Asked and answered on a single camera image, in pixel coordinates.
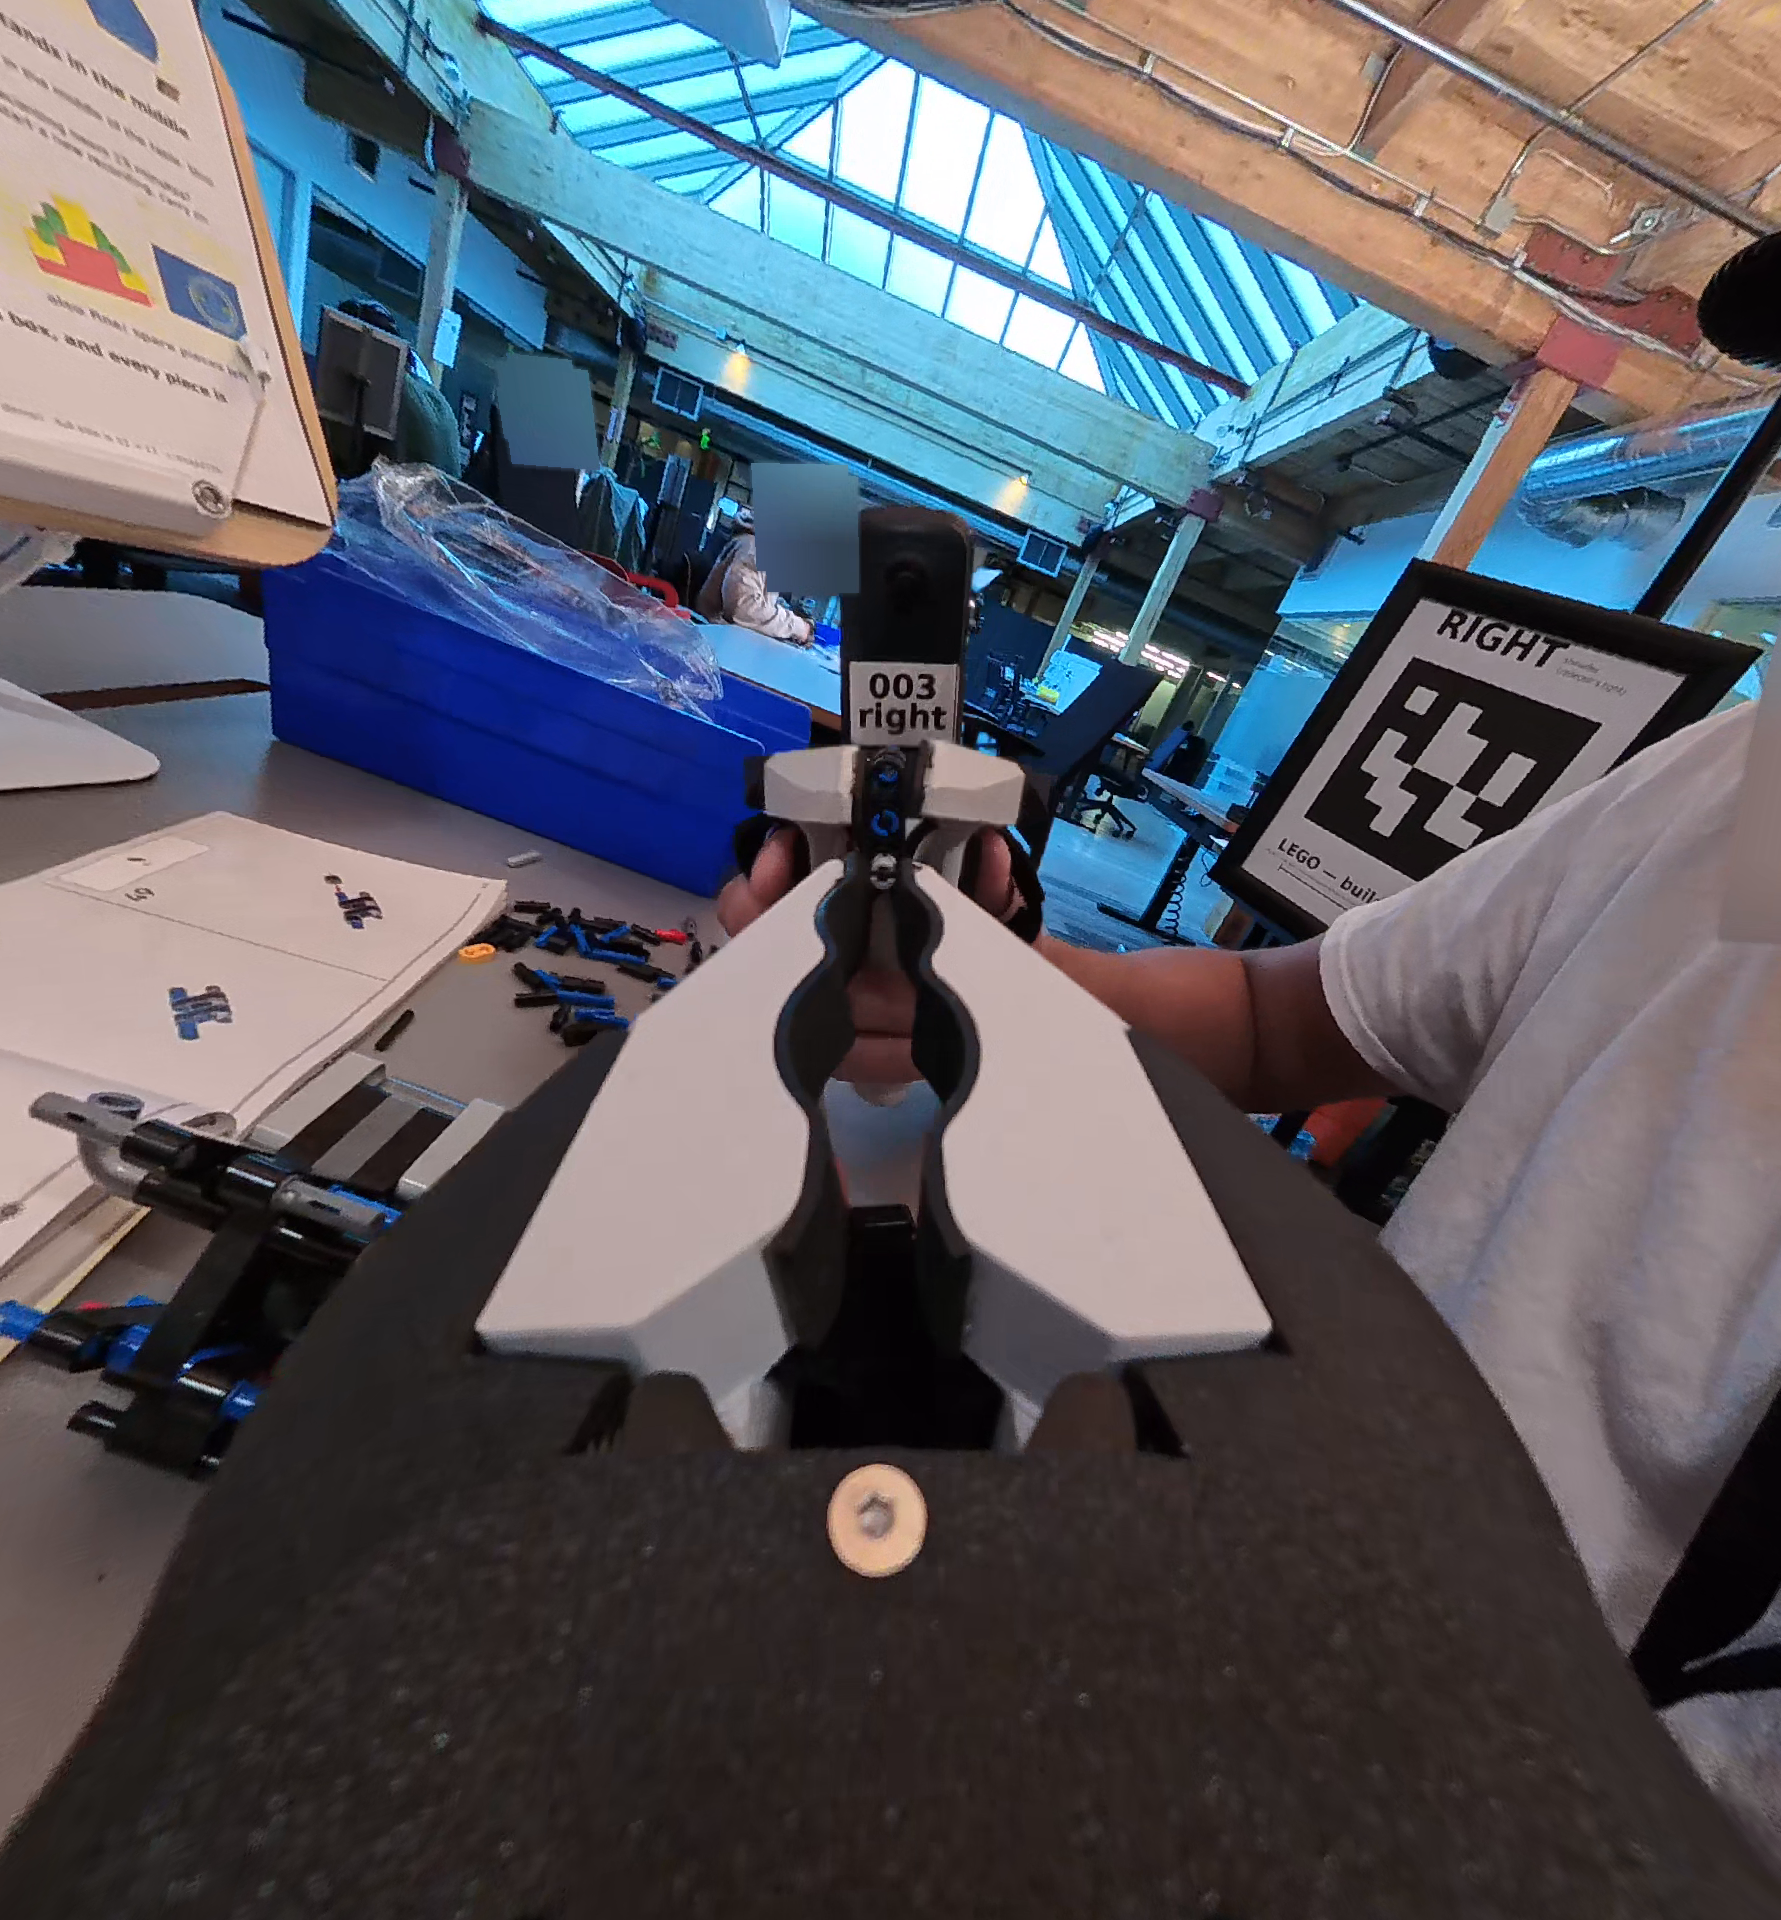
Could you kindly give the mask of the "pile of small lego pieces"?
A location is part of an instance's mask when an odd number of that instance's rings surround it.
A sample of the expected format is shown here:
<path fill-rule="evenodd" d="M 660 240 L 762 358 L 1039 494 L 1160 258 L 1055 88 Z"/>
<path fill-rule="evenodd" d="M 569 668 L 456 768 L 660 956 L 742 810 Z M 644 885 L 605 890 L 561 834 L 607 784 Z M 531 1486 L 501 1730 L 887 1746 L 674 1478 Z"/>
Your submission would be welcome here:
<path fill-rule="evenodd" d="M 669 931 L 517 897 L 476 926 L 454 956 L 473 971 L 509 971 L 511 1006 L 549 1011 L 549 1032 L 565 1048 L 582 1048 L 633 1026 L 619 1001 L 624 990 L 639 990 L 656 1006 L 711 956 L 711 947 L 693 918 Z"/>

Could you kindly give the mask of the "framed marker sign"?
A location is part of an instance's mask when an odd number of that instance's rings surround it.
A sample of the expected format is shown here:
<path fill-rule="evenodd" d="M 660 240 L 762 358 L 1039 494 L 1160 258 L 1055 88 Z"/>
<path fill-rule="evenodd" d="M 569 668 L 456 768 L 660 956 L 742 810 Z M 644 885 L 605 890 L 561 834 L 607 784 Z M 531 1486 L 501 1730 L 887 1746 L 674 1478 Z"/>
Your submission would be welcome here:
<path fill-rule="evenodd" d="M 1213 862 L 1301 943 L 1704 722 L 1758 647 L 1412 561 Z"/>

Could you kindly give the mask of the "small black lego subassembly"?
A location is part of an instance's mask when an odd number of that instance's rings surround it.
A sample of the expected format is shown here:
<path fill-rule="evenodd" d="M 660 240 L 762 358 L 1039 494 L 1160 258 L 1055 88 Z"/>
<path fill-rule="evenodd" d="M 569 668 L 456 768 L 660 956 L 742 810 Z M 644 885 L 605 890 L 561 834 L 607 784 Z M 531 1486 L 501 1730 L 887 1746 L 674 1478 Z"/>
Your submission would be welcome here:
<path fill-rule="evenodd" d="M 866 743 L 854 762 L 854 893 L 865 914 L 865 960 L 875 972 L 897 972 L 894 885 L 912 865 L 916 820 L 921 817 L 921 743 Z"/>

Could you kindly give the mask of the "blue plastic bin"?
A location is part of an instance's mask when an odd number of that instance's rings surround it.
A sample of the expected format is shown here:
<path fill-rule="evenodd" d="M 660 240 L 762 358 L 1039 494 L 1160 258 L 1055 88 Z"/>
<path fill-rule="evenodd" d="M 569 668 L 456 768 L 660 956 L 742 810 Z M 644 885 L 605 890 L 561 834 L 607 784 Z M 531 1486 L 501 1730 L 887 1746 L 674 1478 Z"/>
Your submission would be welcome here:
<path fill-rule="evenodd" d="M 731 678 L 693 718 L 421 612 L 334 554 L 266 572 L 285 743 L 714 893 L 748 817 L 745 762 L 804 749 L 799 700 Z"/>

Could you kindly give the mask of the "person's right forearm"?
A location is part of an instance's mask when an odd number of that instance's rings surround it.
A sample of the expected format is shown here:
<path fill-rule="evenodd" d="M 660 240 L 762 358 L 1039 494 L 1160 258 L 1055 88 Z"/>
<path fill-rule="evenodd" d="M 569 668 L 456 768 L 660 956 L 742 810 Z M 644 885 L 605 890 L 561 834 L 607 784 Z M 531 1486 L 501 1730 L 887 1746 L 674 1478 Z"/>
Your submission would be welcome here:
<path fill-rule="evenodd" d="M 1037 936 L 1039 956 L 1194 1064 L 1240 1110 L 1311 1110 L 1399 1090 L 1344 1038 L 1323 994 L 1320 948 L 1320 943 L 1089 948 Z"/>

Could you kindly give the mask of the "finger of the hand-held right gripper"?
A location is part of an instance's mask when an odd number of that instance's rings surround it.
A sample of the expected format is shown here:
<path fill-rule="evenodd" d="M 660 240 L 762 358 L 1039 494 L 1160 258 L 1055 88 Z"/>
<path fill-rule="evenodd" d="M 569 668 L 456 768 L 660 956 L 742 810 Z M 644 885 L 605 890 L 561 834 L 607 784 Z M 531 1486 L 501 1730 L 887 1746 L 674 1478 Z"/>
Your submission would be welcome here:
<path fill-rule="evenodd" d="M 861 743 L 816 743 L 762 755 L 762 810 L 794 826 L 853 833 Z"/>
<path fill-rule="evenodd" d="M 916 802 L 912 860 L 957 885 L 974 885 L 964 873 L 970 844 L 983 826 L 1017 825 L 1025 771 L 1017 762 L 962 743 L 921 743 L 918 762 L 921 792 Z"/>

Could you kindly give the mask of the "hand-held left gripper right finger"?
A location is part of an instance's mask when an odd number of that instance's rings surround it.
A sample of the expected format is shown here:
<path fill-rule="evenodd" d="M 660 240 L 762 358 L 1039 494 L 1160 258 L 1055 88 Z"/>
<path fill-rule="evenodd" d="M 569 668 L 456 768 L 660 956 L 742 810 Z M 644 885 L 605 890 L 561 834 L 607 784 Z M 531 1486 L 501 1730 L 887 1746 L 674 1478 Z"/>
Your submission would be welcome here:
<path fill-rule="evenodd" d="M 943 1197 L 970 1248 L 970 1360 L 1014 1402 L 1140 1360 L 1263 1348 L 1269 1308 L 1131 1030 L 930 865 L 930 971 L 974 1030 L 943 1118 Z"/>

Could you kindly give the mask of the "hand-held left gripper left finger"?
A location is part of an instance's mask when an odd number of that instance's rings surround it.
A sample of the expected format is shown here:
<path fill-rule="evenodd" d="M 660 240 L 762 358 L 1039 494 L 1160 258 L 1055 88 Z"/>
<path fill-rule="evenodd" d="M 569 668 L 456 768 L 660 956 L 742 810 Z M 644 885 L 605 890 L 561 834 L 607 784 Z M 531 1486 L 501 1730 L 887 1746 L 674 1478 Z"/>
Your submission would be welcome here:
<path fill-rule="evenodd" d="M 702 1383 L 732 1445 L 778 1445 L 774 1366 L 823 1340 L 838 1276 L 804 1254 L 832 1187 L 823 1086 L 854 1044 L 849 960 L 820 926 L 820 862 L 607 1064 L 476 1340 Z"/>

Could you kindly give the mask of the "open instruction booklet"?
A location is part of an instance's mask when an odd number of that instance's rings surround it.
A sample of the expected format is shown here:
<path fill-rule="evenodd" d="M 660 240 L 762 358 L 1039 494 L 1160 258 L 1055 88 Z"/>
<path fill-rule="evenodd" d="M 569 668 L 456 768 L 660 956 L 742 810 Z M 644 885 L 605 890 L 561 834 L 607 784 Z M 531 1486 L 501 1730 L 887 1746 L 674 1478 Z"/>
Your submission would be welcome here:
<path fill-rule="evenodd" d="M 0 881 L 0 1274 L 105 1197 L 45 1090 L 254 1123 L 503 897 L 229 810 Z"/>

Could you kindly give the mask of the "clear plastic bag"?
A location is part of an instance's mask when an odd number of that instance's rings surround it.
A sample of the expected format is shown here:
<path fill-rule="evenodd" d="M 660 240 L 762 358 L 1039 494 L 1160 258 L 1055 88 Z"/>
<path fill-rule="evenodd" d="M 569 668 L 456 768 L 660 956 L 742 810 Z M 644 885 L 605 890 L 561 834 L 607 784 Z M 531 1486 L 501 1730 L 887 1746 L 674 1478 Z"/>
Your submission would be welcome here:
<path fill-rule="evenodd" d="M 607 684 L 693 718 L 723 704 L 723 667 L 699 622 L 433 463 L 373 461 L 347 475 L 324 554 Z"/>

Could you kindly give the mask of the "person's right hand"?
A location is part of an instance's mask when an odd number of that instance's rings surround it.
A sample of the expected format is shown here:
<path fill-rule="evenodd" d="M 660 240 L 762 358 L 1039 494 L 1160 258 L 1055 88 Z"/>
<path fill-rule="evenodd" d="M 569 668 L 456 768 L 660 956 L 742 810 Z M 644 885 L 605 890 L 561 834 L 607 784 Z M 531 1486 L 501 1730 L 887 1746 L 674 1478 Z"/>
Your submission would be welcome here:
<path fill-rule="evenodd" d="M 964 844 L 962 879 L 970 893 L 1005 926 L 1039 922 L 1037 865 L 1025 862 L 1021 873 L 1017 848 L 1005 826 L 976 826 Z M 748 872 L 732 872 L 718 890 L 718 926 L 739 936 L 770 905 L 778 905 L 809 873 L 809 838 L 794 825 L 765 833 Z M 838 1064 L 838 1081 L 854 1084 L 866 1098 L 894 1098 L 897 1086 L 918 1081 L 912 1057 L 912 1032 L 918 1015 L 918 990 L 897 965 L 865 965 L 853 986 L 853 1030 L 854 1044 Z"/>

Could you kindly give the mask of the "black stand with round disc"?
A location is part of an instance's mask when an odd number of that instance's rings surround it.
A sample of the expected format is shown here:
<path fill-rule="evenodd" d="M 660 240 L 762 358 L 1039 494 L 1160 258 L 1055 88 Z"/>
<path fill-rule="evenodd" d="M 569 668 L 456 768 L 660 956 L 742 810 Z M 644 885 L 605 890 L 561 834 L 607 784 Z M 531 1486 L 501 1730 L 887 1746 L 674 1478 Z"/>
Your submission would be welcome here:
<path fill-rule="evenodd" d="M 1726 258 L 1697 296 L 1697 325 L 1721 354 L 1781 371 L 1781 231 L 1755 240 Z M 1697 507 L 1658 575 L 1636 599 L 1640 620 L 1667 620 L 1683 587 L 1689 587 L 1697 562 L 1718 542 L 1721 528 L 1739 515 L 1743 499 L 1781 455 L 1781 394 L 1771 400 L 1762 425 L 1743 452 L 1718 475 L 1718 487 Z"/>

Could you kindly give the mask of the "grey black lego chassis assembly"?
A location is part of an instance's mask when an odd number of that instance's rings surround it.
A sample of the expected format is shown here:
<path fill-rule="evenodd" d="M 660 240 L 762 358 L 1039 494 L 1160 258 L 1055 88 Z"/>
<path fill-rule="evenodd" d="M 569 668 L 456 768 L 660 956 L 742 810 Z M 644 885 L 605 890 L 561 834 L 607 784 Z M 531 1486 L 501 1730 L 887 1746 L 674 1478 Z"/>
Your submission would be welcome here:
<path fill-rule="evenodd" d="M 503 1106 L 448 1098 L 356 1051 L 271 1106 L 250 1139 L 224 1118 L 142 1115 L 130 1090 L 45 1090 L 31 1115 L 77 1135 L 86 1170 L 150 1212 L 209 1235 L 176 1294 L 115 1304 L 0 1304 L 15 1352 L 121 1386 L 73 1431 L 184 1478 L 217 1475 L 350 1266 L 431 1194 Z"/>

